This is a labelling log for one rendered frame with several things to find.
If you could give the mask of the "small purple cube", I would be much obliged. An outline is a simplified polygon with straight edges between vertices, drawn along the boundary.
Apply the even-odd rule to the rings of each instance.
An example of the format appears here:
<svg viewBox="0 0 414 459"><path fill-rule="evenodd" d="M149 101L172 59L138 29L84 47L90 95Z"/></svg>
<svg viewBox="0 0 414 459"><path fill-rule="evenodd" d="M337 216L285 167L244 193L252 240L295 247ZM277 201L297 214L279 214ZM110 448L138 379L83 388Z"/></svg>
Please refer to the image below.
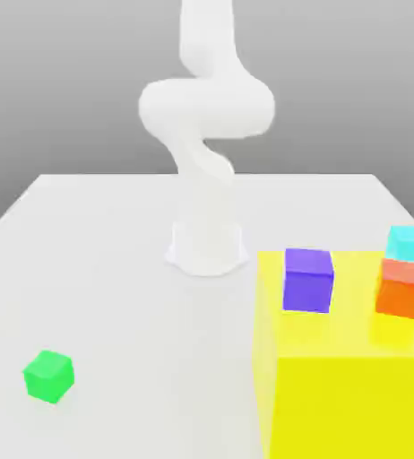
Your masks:
<svg viewBox="0 0 414 459"><path fill-rule="evenodd" d="M306 248L285 250L284 310L328 314L333 284L334 269L329 251Z"/></svg>

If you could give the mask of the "small cyan cube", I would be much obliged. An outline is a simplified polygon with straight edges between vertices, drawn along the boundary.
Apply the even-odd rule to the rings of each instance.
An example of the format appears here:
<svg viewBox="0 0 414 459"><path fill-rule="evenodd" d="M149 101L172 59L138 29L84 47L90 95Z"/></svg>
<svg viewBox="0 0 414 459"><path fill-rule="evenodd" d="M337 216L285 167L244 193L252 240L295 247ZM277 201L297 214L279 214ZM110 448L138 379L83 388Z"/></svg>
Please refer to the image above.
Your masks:
<svg viewBox="0 0 414 459"><path fill-rule="evenodd" d="M390 227L385 257L414 263L414 226L392 225Z"/></svg>

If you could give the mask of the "small orange cube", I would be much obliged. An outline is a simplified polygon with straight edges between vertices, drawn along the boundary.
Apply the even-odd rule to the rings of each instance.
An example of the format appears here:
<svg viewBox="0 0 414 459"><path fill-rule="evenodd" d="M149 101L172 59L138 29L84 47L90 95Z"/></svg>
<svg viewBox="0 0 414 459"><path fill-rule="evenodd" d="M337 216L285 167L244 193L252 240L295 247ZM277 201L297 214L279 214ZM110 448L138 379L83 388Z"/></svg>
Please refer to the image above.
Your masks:
<svg viewBox="0 0 414 459"><path fill-rule="evenodd" d="M383 258L375 291L375 312L414 320L414 263Z"/></svg>

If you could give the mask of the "small green cube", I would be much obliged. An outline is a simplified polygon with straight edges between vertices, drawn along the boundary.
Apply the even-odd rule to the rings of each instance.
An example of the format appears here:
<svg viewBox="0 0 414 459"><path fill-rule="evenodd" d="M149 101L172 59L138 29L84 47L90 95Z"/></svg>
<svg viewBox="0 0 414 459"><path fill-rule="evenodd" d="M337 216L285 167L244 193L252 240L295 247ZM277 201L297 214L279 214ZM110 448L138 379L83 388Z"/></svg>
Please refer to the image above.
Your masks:
<svg viewBox="0 0 414 459"><path fill-rule="evenodd" d="M72 359L55 351L41 351L22 373L28 395L47 403L58 403L74 384Z"/></svg>

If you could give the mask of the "large yellow box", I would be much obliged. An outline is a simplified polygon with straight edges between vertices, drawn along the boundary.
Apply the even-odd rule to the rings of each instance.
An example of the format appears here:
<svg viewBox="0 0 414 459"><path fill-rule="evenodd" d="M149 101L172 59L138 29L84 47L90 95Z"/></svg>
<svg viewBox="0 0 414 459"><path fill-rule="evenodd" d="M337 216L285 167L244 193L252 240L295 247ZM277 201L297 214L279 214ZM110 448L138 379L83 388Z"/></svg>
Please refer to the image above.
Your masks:
<svg viewBox="0 0 414 459"><path fill-rule="evenodd" d="M382 254L338 251L328 313L283 309L257 257L252 364L263 459L414 459L414 320L375 312Z"/></svg>

